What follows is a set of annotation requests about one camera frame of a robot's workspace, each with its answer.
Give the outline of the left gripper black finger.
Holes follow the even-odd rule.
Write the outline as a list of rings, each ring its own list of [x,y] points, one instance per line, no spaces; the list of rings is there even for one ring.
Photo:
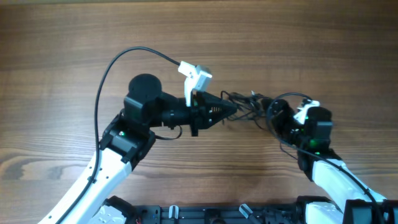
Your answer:
[[[235,113],[237,106],[228,101],[223,100],[218,96],[207,93],[207,107],[210,113]]]
[[[223,119],[226,119],[228,116],[231,116],[237,112],[236,108],[232,109],[222,109],[222,108],[214,108],[209,111],[209,120],[208,123],[210,126],[220,122]]]

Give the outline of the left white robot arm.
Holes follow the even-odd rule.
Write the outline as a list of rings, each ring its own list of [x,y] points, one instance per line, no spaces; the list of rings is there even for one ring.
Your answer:
[[[193,104],[163,92],[160,80],[151,74],[134,77],[124,97],[124,108],[104,130],[99,149],[42,223],[128,223],[134,207],[111,197],[145,158],[159,136],[151,129],[187,125],[192,136],[231,116],[237,107],[215,95],[198,91]]]

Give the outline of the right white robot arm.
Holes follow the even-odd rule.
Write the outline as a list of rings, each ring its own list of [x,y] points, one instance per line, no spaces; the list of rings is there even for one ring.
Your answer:
[[[359,180],[330,147],[331,111],[309,98],[297,110],[283,99],[266,98],[261,104],[270,132],[297,151],[300,170],[329,196],[299,198],[300,222],[397,223],[397,201]]]

